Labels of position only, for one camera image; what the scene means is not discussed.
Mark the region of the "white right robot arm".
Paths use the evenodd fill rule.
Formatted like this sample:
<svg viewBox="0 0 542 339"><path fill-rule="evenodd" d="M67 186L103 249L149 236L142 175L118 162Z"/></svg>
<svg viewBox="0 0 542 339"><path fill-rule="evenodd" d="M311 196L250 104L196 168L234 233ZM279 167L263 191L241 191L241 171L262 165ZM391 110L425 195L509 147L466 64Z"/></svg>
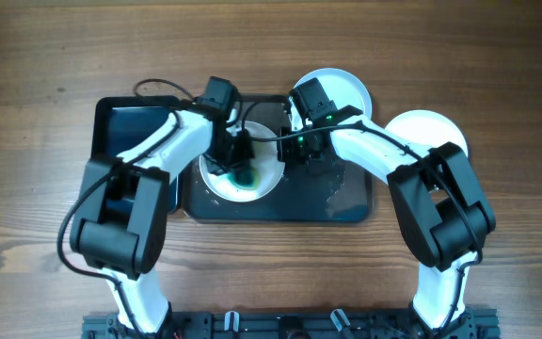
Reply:
<svg viewBox="0 0 542 339"><path fill-rule="evenodd" d="M292 154L322 144L388 186L401 235L420 263L412 330L441 338L463 325L468 273L483 262L496 218L451 121L432 111L396 120L404 129L382 128L347 105L287 129L278 144Z"/></svg>

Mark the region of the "green yellow sponge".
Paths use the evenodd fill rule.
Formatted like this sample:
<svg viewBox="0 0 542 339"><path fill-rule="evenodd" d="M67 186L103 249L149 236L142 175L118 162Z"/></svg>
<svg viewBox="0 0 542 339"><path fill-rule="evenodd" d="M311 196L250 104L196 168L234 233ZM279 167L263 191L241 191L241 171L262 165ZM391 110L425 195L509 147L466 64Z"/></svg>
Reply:
<svg viewBox="0 0 542 339"><path fill-rule="evenodd" d="M261 182L259 172L253 167L231 171L228 174L228 180L234 186L244 190L255 190Z"/></svg>

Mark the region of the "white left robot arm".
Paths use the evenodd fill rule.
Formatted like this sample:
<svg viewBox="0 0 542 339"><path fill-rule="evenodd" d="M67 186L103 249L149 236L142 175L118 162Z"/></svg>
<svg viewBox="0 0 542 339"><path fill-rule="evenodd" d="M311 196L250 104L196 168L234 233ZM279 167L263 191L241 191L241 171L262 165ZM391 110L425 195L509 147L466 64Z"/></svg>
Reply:
<svg viewBox="0 0 542 339"><path fill-rule="evenodd" d="M107 282L119 307L115 332L131 338L172 338L170 302L159 284L167 215L183 170L203 154L231 153L243 104L204 94L105 97L96 104L93 146L80 194L58 236L82 255L86 276Z"/></svg>

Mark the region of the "white plate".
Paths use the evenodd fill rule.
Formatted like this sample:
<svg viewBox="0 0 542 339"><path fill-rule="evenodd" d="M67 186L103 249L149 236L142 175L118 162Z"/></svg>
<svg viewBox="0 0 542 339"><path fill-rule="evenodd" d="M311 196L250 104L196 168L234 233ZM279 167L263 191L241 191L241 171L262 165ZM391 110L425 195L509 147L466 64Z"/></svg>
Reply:
<svg viewBox="0 0 542 339"><path fill-rule="evenodd" d="M213 164L203 155L199 158L200 174L209 191L226 201L253 202L276 187L285 168L285 164L278 161L276 144L254 141L252 146L254 158L249 162L249 173L253 181L249 185L238 184L231 173L213 174Z"/></svg>

